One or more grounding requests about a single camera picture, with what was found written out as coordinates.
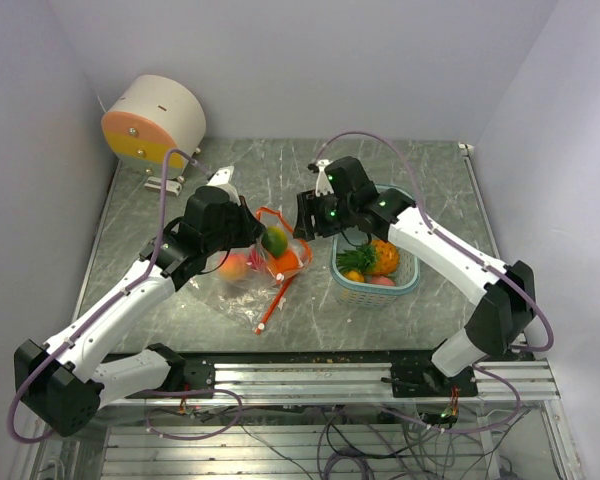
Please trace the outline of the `toy peach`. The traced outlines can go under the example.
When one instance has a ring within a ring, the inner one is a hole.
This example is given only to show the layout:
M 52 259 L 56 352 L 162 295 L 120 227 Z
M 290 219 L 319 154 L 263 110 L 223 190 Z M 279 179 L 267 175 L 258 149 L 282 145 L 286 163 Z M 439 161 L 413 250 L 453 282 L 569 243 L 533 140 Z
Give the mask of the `toy peach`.
M 230 253 L 217 270 L 221 280 L 236 283 L 245 280 L 249 273 L 248 257 L 243 253 Z

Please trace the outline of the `red toy apple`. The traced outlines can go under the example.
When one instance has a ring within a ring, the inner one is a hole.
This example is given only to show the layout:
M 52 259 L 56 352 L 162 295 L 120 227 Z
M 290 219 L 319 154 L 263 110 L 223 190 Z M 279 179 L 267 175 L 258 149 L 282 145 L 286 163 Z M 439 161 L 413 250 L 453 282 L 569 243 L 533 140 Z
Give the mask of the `red toy apple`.
M 248 254 L 247 264 L 251 270 L 262 274 L 266 273 L 268 268 L 267 253 L 262 253 L 257 249 L 252 249 Z

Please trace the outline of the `green yellow toy mango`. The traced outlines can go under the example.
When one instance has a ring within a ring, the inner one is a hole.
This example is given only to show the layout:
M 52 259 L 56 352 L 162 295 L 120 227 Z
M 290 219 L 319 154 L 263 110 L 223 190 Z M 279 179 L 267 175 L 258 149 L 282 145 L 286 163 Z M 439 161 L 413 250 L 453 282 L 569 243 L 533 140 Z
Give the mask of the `green yellow toy mango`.
M 274 258 L 279 258 L 288 249 L 286 233 L 277 226 L 268 226 L 261 238 L 262 247 Z

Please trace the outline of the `toy orange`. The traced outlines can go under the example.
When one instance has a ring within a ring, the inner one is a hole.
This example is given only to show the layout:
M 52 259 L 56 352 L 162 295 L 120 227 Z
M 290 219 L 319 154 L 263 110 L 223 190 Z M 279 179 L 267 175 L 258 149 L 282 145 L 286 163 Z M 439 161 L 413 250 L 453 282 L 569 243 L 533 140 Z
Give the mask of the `toy orange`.
M 302 269 L 298 256 L 290 248 L 286 249 L 279 257 L 271 256 L 267 265 L 277 281 L 292 278 Z

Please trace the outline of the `clear orange zip top bag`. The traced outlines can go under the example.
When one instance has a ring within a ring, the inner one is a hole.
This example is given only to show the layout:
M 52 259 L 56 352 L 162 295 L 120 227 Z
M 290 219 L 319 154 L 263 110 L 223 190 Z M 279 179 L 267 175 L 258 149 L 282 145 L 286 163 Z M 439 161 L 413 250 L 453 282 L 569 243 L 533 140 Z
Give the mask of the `clear orange zip top bag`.
M 188 288 L 214 312 L 260 335 L 284 305 L 294 278 L 311 264 L 313 252 L 293 237 L 281 211 L 261 207 L 255 217 L 265 227 L 263 236 L 252 246 L 213 255 L 208 273 L 194 277 Z

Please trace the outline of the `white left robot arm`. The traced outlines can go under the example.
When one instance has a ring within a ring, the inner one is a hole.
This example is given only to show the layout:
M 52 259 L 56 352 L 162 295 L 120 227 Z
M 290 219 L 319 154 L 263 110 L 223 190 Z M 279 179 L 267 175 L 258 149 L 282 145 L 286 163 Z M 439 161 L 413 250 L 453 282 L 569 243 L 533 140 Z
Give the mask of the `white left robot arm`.
M 182 389 L 184 361 L 162 344 L 118 361 L 105 358 L 149 310 L 210 273 L 209 258 L 255 244 L 264 227 L 229 183 L 197 188 L 183 216 L 160 226 L 123 279 L 83 316 L 41 345 L 28 340 L 18 347 L 8 411 L 15 439 L 20 404 L 68 437 L 116 400 L 148 390 L 172 397 Z

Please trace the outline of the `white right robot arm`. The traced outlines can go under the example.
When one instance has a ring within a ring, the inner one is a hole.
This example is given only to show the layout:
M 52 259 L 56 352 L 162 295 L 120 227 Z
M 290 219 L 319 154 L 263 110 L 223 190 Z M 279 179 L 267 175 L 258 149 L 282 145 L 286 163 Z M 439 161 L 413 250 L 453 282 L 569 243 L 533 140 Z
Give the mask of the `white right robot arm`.
M 415 255 L 474 305 L 465 326 L 434 349 L 431 365 L 422 369 L 428 393 L 445 394 L 466 367 L 504 354 L 534 319 L 534 274 L 526 263 L 508 265 L 470 246 L 422 213 L 404 191 L 377 187 L 354 157 L 318 160 L 309 168 L 317 179 L 297 196 L 296 238 L 356 228 Z

